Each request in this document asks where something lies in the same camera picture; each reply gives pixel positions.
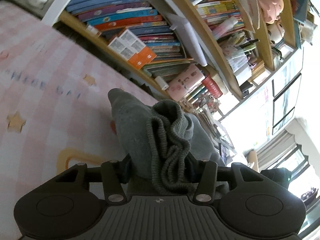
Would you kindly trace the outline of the pink checkered table mat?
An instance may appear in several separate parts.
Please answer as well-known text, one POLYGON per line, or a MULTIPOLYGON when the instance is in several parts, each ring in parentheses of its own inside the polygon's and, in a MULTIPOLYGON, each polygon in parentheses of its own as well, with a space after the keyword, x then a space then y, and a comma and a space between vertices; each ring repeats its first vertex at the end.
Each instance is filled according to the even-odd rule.
POLYGON ((56 175, 61 151, 123 157, 110 126, 113 88, 156 102, 54 28, 1 1, 1 239, 20 237, 14 206, 56 175))

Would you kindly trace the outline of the lower orange white box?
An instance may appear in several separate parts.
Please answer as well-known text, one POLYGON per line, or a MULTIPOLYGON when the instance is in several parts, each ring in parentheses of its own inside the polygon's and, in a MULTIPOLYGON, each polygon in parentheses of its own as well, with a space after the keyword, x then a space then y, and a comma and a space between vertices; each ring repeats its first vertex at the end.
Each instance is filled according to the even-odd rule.
POLYGON ((130 59, 133 59, 133 55, 135 52, 133 49, 130 49, 128 45, 126 45, 123 41, 121 41, 118 37, 112 38, 112 40, 108 44, 108 48, 121 56, 126 62, 134 65, 129 62, 130 59))

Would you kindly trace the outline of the pink cylindrical tumbler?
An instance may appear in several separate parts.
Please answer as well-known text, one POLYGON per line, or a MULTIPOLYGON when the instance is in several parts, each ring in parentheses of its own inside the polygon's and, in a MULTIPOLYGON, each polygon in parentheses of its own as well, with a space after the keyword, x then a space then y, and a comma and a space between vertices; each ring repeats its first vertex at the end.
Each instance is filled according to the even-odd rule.
POLYGON ((205 78, 202 72, 195 64, 189 67, 175 77, 167 89, 167 93, 172 100, 180 101, 185 95, 191 92, 205 78))

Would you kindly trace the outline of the upper orange white box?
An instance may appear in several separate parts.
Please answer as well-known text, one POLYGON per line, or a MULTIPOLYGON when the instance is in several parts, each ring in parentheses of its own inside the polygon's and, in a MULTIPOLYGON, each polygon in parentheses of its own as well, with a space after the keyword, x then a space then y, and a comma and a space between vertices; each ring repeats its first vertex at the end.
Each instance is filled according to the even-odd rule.
POLYGON ((156 58, 156 54, 129 29, 122 31, 118 38, 135 52, 133 59, 129 60, 135 68, 141 69, 156 58))

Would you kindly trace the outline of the row of leaning books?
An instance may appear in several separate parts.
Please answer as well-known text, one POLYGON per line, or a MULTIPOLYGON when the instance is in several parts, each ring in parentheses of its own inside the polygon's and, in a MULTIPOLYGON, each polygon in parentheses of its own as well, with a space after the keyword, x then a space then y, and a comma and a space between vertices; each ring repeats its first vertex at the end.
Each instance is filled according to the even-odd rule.
POLYGON ((169 20, 146 0, 70 0, 65 10, 108 41, 125 29, 133 32, 156 54, 142 67, 149 77, 170 81, 193 62, 169 20))

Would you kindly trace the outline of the white USB charger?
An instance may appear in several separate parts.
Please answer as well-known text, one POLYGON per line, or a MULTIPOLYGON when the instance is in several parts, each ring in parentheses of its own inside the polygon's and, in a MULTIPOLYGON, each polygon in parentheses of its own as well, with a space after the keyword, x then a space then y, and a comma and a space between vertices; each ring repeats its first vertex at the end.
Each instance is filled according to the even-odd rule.
POLYGON ((155 82, 159 85, 161 90, 167 90, 169 88, 168 83, 161 76, 157 76, 155 82))

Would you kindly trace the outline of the red thick dictionary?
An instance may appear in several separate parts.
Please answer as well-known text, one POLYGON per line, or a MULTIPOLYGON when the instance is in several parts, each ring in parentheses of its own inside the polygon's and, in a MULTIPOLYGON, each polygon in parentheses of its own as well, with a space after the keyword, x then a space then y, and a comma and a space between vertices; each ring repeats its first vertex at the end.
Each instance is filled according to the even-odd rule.
POLYGON ((223 95, 217 83, 210 76, 205 77, 202 80, 202 84, 208 89, 208 92, 210 92, 215 99, 218 99, 223 95))

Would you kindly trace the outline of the orange white box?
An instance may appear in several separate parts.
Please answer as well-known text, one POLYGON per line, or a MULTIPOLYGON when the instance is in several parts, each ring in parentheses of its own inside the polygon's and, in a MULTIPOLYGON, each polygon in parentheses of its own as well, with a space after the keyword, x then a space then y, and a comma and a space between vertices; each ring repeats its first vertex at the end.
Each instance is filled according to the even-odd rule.
POLYGON ((126 45, 123 41, 121 41, 118 37, 112 38, 112 40, 108 44, 108 48, 121 56, 126 62, 134 65, 129 62, 130 59, 133 59, 133 55, 135 52, 133 49, 130 49, 128 45, 126 45))
POLYGON ((156 58, 156 54, 129 29, 122 31, 118 38, 135 52, 133 59, 129 60, 135 68, 141 69, 156 58))

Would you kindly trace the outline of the pink plush doll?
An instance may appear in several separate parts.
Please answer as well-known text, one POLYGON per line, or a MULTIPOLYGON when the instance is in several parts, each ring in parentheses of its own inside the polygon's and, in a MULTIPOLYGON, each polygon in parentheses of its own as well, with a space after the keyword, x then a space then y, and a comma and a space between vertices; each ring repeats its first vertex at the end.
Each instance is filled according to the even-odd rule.
POLYGON ((284 9, 283 0, 258 0, 263 19, 268 24, 273 24, 284 9))

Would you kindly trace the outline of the stack of papers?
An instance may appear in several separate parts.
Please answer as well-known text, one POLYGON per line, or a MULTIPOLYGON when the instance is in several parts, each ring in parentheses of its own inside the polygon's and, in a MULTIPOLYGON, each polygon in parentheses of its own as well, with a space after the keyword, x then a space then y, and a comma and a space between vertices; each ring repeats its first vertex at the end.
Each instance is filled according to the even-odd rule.
POLYGON ((226 166, 231 164, 233 157, 236 155, 236 151, 224 127, 204 108, 197 111, 197 118, 224 164, 226 166))

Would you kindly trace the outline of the grey knit garment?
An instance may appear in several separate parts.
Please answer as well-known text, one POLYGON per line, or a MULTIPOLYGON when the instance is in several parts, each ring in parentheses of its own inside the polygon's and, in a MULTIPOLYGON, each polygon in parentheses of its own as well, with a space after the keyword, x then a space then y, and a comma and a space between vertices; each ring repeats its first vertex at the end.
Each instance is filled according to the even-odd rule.
POLYGON ((225 165, 197 117, 177 102, 147 106, 119 88, 108 99, 120 145, 132 160, 129 196, 192 196, 203 161, 225 165))

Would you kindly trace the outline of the wooden white bookshelf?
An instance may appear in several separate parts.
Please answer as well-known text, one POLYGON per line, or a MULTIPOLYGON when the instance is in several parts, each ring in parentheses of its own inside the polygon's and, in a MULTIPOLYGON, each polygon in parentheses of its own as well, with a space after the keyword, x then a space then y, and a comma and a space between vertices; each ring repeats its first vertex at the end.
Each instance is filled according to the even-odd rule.
POLYGON ((62 22, 189 111, 272 86, 272 121, 295 112, 301 73, 289 0, 48 0, 62 22))

